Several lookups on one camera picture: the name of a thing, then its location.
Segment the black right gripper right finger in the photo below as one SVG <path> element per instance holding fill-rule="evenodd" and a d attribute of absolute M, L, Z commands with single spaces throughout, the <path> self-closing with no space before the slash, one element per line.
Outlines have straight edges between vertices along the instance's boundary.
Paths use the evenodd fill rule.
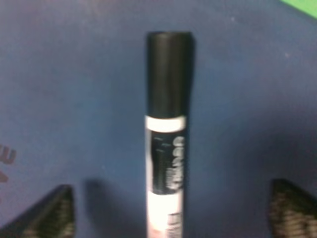
<path fill-rule="evenodd" d="M 287 179 L 272 179 L 269 228 L 273 238 L 315 238 L 317 198 Z"/>

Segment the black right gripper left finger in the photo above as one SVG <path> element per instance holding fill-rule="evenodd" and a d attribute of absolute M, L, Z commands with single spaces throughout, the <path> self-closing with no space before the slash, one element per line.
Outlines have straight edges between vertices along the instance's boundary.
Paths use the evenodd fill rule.
<path fill-rule="evenodd" d="M 75 200 L 71 185 L 62 184 L 0 229 L 2 238 L 75 237 Z"/>

